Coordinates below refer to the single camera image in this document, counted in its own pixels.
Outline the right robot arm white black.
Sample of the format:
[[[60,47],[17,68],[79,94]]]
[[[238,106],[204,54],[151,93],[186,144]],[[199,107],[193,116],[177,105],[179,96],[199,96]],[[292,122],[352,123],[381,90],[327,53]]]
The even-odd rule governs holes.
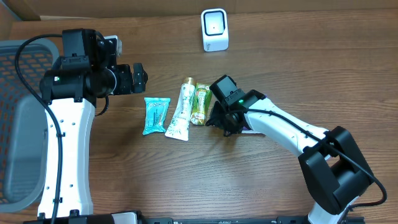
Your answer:
[[[354,202],[373,183],[373,172],[351,133],[308,124],[278,108],[256,90],[247,93],[224,75],[210,86],[216,97],[207,126],[224,136],[245,129],[264,134],[298,158],[315,204],[306,223],[346,223]]]

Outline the green yellow snack pouch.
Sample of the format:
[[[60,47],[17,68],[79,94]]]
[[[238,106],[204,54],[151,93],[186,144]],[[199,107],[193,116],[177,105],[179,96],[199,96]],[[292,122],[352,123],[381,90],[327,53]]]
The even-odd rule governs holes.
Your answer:
[[[210,86],[203,83],[197,83],[190,118],[192,124],[197,126],[205,125],[211,98],[212,92],[210,90]]]

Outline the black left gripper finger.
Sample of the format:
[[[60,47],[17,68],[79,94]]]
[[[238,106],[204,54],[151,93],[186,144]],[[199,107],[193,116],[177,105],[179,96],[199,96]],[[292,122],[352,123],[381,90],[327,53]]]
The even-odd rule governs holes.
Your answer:
[[[134,80],[133,93],[143,93],[146,90],[146,81]]]
[[[144,67],[141,63],[135,63],[133,65],[134,74],[133,77],[135,80],[148,80],[148,74],[144,70]]]

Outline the white green cosmetic tube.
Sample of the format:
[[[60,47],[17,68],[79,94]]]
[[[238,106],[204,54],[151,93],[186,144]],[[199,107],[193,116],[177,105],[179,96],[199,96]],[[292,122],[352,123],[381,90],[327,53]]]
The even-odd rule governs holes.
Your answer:
[[[188,141],[193,98],[196,91],[195,87],[196,81],[194,78],[184,78],[180,88],[176,110],[165,132],[166,137]]]

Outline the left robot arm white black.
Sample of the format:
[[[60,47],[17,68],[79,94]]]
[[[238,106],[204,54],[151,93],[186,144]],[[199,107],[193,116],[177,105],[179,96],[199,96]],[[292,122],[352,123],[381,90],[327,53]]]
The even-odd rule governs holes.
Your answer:
[[[47,112],[47,159],[38,218],[91,215],[90,133],[96,101],[142,93],[148,75],[141,63],[118,64],[122,42],[93,29],[62,32],[63,55],[40,81]]]

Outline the teal wet wipes pack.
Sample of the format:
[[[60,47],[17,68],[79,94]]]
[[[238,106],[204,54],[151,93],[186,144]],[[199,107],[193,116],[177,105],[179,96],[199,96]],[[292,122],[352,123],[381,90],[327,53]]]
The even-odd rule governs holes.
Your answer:
[[[146,118],[143,135],[164,133],[164,121],[168,112],[170,98],[145,97]]]

